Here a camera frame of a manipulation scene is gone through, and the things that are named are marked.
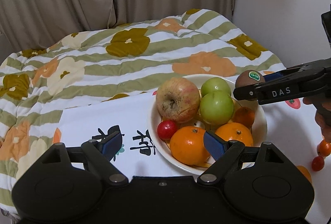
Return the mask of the person's right hand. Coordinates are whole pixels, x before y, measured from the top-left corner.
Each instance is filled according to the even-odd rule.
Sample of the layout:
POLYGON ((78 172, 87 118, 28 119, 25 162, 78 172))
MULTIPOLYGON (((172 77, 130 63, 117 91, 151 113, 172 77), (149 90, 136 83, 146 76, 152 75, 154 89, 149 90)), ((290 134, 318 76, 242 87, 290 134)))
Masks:
MULTIPOLYGON (((312 104, 312 102, 309 98, 304 98, 303 103, 306 104, 306 105, 312 104)), ((330 100, 326 100, 325 102, 323 102, 322 106, 326 110, 330 111, 330 100)), ((330 125, 327 125, 327 123, 325 122, 325 118, 318 112, 316 112, 316 114, 315 114, 315 121, 321 129, 321 133, 324 137, 324 140, 326 142, 330 143, 330 139, 331 139, 330 125)))

